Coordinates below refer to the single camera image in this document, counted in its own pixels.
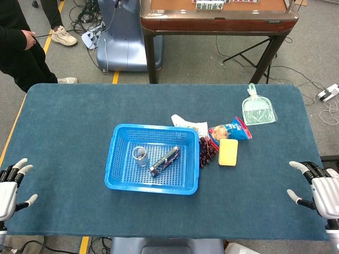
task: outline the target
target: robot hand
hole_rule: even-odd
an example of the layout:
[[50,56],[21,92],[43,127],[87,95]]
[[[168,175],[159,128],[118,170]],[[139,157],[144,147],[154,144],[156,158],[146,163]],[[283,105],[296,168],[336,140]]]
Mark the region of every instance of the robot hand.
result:
[[0,222],[8,221],[14,212],[29,207],[38,197],[34,194],[27,201],[16,204],[20,183],[25,174],[33,168],[32,165],[24,166],[26,162],[26,158],[22,159],[17,164],[7,167],[6,170],[0,171]]
[[290,161],[290,166],[301,171],[311,186],[313,202],[298,197],[291,189],[290,198],[299,205],[317,210],[327,219],[326,232],[335,253],[339,253],[339,174],[333,169],[321,169],[313,162]]

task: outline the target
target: person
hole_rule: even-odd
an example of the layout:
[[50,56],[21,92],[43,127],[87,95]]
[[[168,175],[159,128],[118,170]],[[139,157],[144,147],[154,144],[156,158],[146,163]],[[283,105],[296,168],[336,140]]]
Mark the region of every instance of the person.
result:
[[41,6],[53,30],[51,39],[64,46],[72,46],[77,39],[66,32],[61,20],[57,0],[41,0]]
[[34,38],[17,0],[0,1],[0,71],[11,75],[24,92],[37,83],[78,83],[58,79],[45,63],[44,50]]

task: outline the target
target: blue table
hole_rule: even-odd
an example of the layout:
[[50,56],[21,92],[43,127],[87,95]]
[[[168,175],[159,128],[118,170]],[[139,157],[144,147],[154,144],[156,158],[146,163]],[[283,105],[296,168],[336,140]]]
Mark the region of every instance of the blue table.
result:
[[286,189],[310,199],[288,162],[320,157],[299,91],[258,85],[278,122],[250,126],[236,167],[218,160],[200,172],[191,196],[111,190],[104,184],[119,123],[171,126],[171,115],[209,126],[241,116],[247,85],[38,84],[26,97],[2,168],[27,157],[18,201],[39,198],[8,222],[10,234],[114,237],[324,240],[325,221],[294,204]]

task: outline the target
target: gray floor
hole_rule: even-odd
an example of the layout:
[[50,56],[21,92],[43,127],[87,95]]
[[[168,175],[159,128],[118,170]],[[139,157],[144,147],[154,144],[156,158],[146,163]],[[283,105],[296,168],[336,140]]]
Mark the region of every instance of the gray floor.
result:
[[[43,14],[42,8],[32,8],[30,0],[19,0],[26,19],[37,35],[47,34],[49,24]],[[61,13],[66,29],[70,29],[69,10],[74,6],[71,0],[65,0]],[[307,7],[300,9],[300,20],[289,35],[293,43],[284,43],[278,52],[274,66],[292,67],[313,81],[322,83],[325,87],[339,83],[339,5],[321,0],[309,0]],[[251,46],[263,38],[259,37],[218,37],[220,51],[226,55],[235,54]],[[43,46],[46,39],[39,39]],[[254,69],[241,67],[238,63],[230,61],[221,65],[223,56],[217,53],[216,37],[203,36],[167,36],[165,37],[164,64],[159,72],[160,83],[204,83],[204,84],[243,84],[247,83]],[[259,47],[246,55],[253,61],[258,60],[264,47]],[[99,71],[88,57],[85,46],[80,42],[70,48],[51,42],[47,53],[47,63],[58,77],[74,76],[81,83],[112,83],[113,73]],[[307,80],[294,71],[285,68],[272,68],[271,76],[275,79],[288,79],[298,86]],[[121,72],[119,83],[147,83],[145,72]],[[24,93],[15,85],[13,79],[0,74],[0,151],[12,128],[16,114],[19,110]],[[318,89],[311,84],[300,87],[303,94],[312,98]],[[305,98],[305,103],[312,101]],[[320,102],[307,106],[308,115],[318,150],[321,155],[338,154],[339,152],[339,125],[331,126],[322,122],[319,112],[325,109]],[[324,118],[331,121],[326,114]],[[47,237],[47,245],[69,251],[78,249],[77,237]],[[327,242],[311,241],[256,241],[237,240],[261,254],[265,253],[330,253]]]

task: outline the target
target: black jacket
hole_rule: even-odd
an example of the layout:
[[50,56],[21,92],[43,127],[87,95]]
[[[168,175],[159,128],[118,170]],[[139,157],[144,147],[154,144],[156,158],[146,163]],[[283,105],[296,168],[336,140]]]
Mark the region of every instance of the black jacket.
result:
[[21,30],[30,31],[17,0],[0,0],[0,58],[1,54],[23,51],[26,37]]

